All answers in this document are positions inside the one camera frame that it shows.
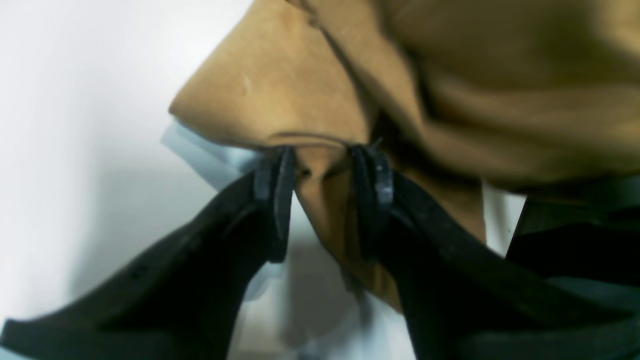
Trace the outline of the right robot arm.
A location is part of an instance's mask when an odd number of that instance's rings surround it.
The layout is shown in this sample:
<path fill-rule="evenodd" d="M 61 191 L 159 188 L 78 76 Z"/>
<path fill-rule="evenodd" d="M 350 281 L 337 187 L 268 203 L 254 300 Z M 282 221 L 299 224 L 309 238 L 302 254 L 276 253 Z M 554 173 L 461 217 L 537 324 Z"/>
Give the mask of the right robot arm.
<path fill-rule="evenodd" d="M 583 187 L 577 202 L 530 196 L 506 259 L 544 278 L 640 284 L 638 175 Z"/>

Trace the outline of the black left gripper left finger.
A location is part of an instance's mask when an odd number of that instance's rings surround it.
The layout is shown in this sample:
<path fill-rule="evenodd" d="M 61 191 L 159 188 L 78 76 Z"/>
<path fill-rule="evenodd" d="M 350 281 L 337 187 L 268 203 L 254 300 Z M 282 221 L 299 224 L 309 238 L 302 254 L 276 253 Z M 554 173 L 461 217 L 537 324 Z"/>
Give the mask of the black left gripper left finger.
<path fill-rule="evenodd" d="M 268 149 L 192 221 L 70 305 L 8 320 L 1 346 L 35 360 L 224 360 L 252 278 L 287 253 L 295 152 Z"/>

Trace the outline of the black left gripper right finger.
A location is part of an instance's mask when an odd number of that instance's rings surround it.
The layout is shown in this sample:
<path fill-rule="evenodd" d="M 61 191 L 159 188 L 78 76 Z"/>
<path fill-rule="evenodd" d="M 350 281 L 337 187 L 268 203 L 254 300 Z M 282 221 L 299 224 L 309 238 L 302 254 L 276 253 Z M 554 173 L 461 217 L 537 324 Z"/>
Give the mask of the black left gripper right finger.
<path fill-rule="evenodd" d="M 479 243 L 377 148 L 350 149 L 364 260 L 397 285 L 418 360 L 632 360 L 639 317 Z"/>

